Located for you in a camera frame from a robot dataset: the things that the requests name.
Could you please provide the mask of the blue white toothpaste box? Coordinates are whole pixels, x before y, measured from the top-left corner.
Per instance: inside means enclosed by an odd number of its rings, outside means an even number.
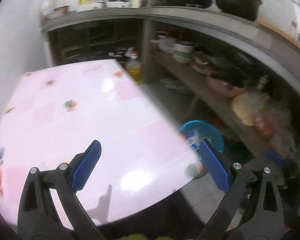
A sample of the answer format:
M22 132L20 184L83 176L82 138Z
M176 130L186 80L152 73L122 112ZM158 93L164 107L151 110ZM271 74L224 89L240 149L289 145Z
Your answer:
M187 133L187 140L189 145L194 149L198 150L200 147L200 134L196 129L192 129Z

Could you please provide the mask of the blue plastic waste basket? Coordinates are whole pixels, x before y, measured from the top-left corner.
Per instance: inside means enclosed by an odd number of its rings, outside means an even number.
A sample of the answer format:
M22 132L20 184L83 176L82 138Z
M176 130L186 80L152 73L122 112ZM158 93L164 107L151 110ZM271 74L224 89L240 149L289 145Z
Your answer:
M207 139L217 152L224 152L224 140L221 133L211 124L200 120L186 122L180 128L180 132L186 138L188 145L187 133L192 129L199 132L201 141Z

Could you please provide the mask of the yellow plastic bag on shelf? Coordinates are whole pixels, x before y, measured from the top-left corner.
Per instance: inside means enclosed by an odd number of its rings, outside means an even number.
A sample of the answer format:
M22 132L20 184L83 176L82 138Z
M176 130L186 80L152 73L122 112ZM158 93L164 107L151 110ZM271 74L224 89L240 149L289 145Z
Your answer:
M233 98L231 109L239 120L248 127L254 126L256 114L269 100L269 95L257 91L247 91Z

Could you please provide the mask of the red clear plastic bag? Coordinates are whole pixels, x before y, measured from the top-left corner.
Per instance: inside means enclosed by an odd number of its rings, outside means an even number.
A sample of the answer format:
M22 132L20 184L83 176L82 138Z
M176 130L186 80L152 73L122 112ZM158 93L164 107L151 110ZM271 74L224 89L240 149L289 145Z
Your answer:
M260 135L269 140L271 147L283 159L296 155L294 128L290 109L274 103L256 111L254 125Z

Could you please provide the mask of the pink basin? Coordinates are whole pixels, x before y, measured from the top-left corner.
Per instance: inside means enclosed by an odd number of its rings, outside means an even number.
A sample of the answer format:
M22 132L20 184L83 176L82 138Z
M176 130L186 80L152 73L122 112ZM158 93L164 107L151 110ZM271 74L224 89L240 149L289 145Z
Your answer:
M225 98L234 98L239 94L245 92L244 88L234 87L228 84L225 81L214 79L210 76L207 78L207 83L209 84L210 88L217 94L225 97Z

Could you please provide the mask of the perforated metal shelf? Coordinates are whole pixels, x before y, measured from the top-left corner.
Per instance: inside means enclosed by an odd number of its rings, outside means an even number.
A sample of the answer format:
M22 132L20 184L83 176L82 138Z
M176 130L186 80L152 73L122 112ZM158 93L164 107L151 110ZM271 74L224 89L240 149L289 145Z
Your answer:
M177 77L208 105L240 137L248 150L253 154L257 165L270 164L265 152L270 144L262 138L256 129L245 126L231 109L231 101L214 92L207 79L191 67L175 62L171 56L159 51L151 51L154 61Z

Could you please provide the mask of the cooking oil bottle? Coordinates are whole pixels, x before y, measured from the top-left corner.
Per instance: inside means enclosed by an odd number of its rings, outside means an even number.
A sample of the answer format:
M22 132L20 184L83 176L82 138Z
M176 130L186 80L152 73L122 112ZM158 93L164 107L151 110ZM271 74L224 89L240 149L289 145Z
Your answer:
M139 61L139 54L136 51L132 51L128 55L126 62L126 71L134 79L136 83L141 81L141 62Z

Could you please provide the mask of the dark pot under counter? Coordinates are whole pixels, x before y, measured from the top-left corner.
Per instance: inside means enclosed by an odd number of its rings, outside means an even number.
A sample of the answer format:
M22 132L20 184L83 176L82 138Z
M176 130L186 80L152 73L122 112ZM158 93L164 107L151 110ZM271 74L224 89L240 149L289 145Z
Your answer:
M119 47L108 53L108 56L116 59L117 61L125 61L126 59L126 48Z

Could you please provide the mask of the stacked white bowls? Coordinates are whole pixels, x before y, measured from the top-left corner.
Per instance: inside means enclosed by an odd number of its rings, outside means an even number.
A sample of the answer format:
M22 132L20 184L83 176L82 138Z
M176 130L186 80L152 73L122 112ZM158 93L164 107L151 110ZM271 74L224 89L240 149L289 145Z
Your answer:
M173 59L180 64L190 64L193 62L192 53L195 46L190 42L177 42L173 51Z

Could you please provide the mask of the white plastic bag on shelf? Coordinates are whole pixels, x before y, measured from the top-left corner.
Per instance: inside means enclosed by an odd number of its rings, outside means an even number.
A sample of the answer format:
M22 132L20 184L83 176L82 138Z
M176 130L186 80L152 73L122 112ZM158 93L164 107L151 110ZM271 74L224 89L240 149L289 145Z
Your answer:
M151 40L151 44L155 45L157 50L166 53L172 54L175 51L175 44L177 40L172 37L163 36L157 40Z

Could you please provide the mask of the wooden cutting board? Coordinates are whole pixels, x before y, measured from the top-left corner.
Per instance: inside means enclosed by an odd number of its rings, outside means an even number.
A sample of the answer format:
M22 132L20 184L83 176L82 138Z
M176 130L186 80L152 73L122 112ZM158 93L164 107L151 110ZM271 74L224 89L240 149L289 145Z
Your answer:
M271 30L272 32L275 32L277 35L283 37L285 40L289 41L293 46L300 50L300 42L291 37L289 34L285 33L280 28L260 18L256 20L256 23L268 30Z

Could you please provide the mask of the bowl on counter corner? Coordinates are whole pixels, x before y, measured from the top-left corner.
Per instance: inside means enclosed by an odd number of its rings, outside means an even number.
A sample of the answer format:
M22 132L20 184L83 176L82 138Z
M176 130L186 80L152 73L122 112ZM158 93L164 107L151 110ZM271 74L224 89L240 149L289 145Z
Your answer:
M62 7L57 7L54 9L54 11L62 11L62 14L68 14L70 12L70 6L62 6Z

